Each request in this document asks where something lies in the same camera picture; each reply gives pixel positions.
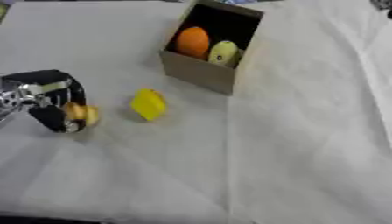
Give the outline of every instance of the white tablecloth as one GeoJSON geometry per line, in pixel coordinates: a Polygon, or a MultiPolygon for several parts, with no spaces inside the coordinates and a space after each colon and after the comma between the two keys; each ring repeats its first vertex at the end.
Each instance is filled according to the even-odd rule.
{"type": "Polygon", "coordinates": [[[0,73],[72,74],[102,121],[0,129],[0,210],[118,222],[392,223],[392,27],[367,0],[254,3],[266,11],[226,97],[163,75],[158,49],[186,5],[16,3],[0,73]],[[156,122],[124,107],[161,91],[156,122]]]}

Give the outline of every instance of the small yellow toy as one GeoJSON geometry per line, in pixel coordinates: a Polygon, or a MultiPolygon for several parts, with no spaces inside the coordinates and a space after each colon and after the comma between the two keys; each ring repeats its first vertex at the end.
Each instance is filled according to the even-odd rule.
{"type": "Polygon", "coordinates": [[[149,88],[142,88],[137,91],[129,106],[147,121],[158,118],[166,111],[164,97],[159,92],[149,88]]]}

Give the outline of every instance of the cardboard box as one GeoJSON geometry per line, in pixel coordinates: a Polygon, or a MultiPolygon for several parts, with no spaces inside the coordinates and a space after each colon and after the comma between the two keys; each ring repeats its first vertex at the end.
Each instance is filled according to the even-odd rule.
{"type": "Polygon", "coordinates": [[[246,53],[263,12],[212,0],[197,0],[191,4],[174,33],[160,52],[166,75],[231,95],[235,84],[235,68],[218,66],[176,52],[177,36],[186,28],[198,26],[206,30],[210,48],[222,40],[237,44],[246,53]]]}

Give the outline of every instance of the robotic arm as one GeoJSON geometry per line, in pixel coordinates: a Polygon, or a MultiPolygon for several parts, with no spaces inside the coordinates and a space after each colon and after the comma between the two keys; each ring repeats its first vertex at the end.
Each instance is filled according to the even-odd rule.
{"type": "Polygon", "coordinates": [[[0,77],[0,122],[14,112],[28,113],[54,132],[76,132],[84,120],[69,120],[61,107],[67,102],[86,105],[83,86],[59,70],[14,73],[0,77]]]}

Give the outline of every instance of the wrinkled fabric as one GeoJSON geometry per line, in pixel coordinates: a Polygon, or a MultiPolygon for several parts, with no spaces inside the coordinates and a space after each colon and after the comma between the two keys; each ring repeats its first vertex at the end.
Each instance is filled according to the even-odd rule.
{"type": "Polygon", "coordinates": [[[226,97],[163,75],[181,3],[17,3],[0,72],[56,68],[101,109],[54,135],[0,129],[0,210],[129,223],[390,223],[392,27],[367,0],[251,3],[266,11],[226,97]],[[154,88],[166,116],[127,101],[154,88]]]}

